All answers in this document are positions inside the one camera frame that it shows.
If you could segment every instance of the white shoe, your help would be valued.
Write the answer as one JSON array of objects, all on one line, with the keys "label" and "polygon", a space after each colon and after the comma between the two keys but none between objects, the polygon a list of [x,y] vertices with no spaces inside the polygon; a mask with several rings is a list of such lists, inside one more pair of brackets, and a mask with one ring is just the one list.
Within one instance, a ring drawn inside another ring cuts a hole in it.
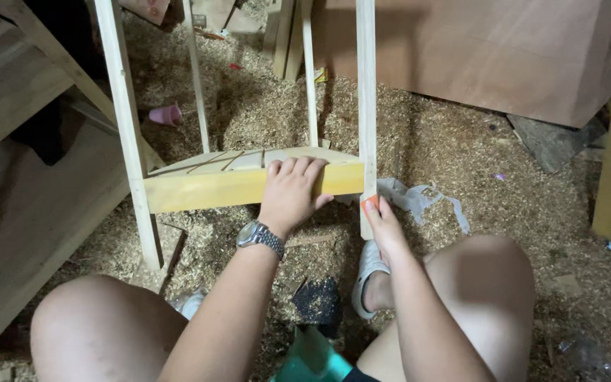
[{"label": "white shoe", "polygon": [[188,300],[185,301],[185,304],[182,305],[179,312],[183,315],[183,317],[187,318],[188,321],[192,319],[192,316],[197,313],[197,309],[202,304],[204,300],[204,295],[201,293],[195,293]]},{"label": "white shoe", "polygon": [[369,240],[362,248],[362,255],[360,255],[360,270],[357,273],[355,286],[352,288],[352,307],[364,319],[371,319],[376,315],[376,312],[368,312],[363,307],[362,299],[364,296],[362,293],[365,289],[365,282],[376,271],[390,274],[390,268],[381,260],[380,254],[376,241]]}]

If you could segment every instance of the green object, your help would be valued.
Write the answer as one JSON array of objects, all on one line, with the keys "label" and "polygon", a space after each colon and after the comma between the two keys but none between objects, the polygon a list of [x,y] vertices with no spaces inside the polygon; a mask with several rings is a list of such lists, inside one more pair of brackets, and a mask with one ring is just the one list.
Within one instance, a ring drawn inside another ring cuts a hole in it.
[{"label": "green object", "polygon": [[341,382],[352,369],[315,327],[296,328],[289,358],[270,381]]}]

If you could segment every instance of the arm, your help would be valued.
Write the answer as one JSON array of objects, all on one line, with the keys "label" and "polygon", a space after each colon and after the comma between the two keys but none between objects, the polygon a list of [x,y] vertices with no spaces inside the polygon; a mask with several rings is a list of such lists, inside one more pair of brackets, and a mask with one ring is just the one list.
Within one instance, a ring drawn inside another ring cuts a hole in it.
[{"label": "arm", "polygon": [[390,265],[400,353],[408,381],[494,381],[413,257],[386,199],[365,204],[374,238]]},{"label": "arm", "polygon": [[[326,161],[273,161],[267,169],[259,221],[283,241],[333,199],[312,186]],[[275,278],[278,256],[262,244],[239,248],[164,365],[160,381],[240,381],[251,372]]]}]

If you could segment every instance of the floor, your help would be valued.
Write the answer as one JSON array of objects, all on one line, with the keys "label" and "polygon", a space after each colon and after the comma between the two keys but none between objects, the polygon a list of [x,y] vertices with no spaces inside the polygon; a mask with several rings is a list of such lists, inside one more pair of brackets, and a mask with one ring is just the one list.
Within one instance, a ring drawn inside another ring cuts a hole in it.
[{"label": "floor", "polygon": [[[250,16],[265,20],[266,1],[249,0],[244,7]],[[201,153],[184,29],[173,23],[160,29],[130,13],[125,28],[139,110],[177,101],[184,114],[178,128],[144,125],[146,139],[167,163]],[[259,54],[259,37],[199,37],[198,45],[212,150],[307,145],[304,79],[277,81],[270,62]],[[334,150],[356,154],[355,82],[338,77],[318,83],[316,91],[320,136]],[[530,256],[538,294],[530,381],[611,381],[611,251],[589,231],[599,163],[573,160],[545,175],[502,114],[381,85],[378,171],[379,178],[397,178],[408,186],[436,186],[460,200],[471,235],[507,235]],[[257,205],[247,205],[158,215],[187,234],[164,297],[173,300],[186,291],[210,288],[233,254],[238,230],[257,213]],[[418,257],[465,236],[447,201],[429,208],[423,226],[409,213],[399,217]],[[287,249],[252,381],[266,381],[284,360],[293,328],[302,322],[290,299],[306,277],[338,280],[345,308],[333,343],[349,360],[392,319],[392,312],[385,312],[364,322],[349,308],[363,244],[356,208],[328,204],[295,233],[318,235],[331,239]],[[127,198],[21,312],[7,336],[25,338],[34,307],[56,285],[90,273],[128,281],[139,261]],[[16,381],[36,381],[29,362],[0,364],[5,367],[14,368]]]}]

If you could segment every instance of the purple object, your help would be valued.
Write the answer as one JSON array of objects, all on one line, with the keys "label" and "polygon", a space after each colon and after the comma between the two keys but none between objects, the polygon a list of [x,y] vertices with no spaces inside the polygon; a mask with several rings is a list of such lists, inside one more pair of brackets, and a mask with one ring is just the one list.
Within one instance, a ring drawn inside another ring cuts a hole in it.
[{"label": "purple object", "polygon": [[181,124],[182,113],[176,102],[173,105],[150,110],[149,117],[152,122],[176,127]]}]

